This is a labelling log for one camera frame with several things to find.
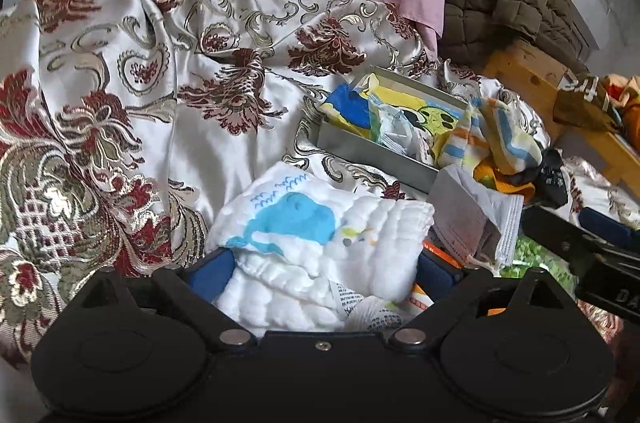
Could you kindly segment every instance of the quilted fabric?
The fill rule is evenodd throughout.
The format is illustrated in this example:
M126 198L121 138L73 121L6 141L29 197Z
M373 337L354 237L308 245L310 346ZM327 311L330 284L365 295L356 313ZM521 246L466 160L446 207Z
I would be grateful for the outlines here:
M494 50L523 37L572 70L585 70L575 57L570 0L446 0L438 44L443 58L484 68Z

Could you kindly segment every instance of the gray box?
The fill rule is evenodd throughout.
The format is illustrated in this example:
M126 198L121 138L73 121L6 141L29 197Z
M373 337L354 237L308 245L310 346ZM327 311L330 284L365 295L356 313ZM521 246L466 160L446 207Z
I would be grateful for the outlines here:
M380 69L379 67L375 67L372 72L378 77L380 84L386 88L422 98L427 103L442 106L445 110L453 112L456 117L460 117L466 109L464 101L436 88L415 80L409 80L405 76L390 70ZM368 77L369 75L357 81L354 80L351 82L350 89L358 90L364 88ZM397 154L369 139L336 127L325 119L320 124L318 148L355 164L379 168L383 172L398 178L401 183L407 184L407 186L411 186L425 194L428 194L431 190L431 185L438 173L438 169L435 167L425 165L402 154Z

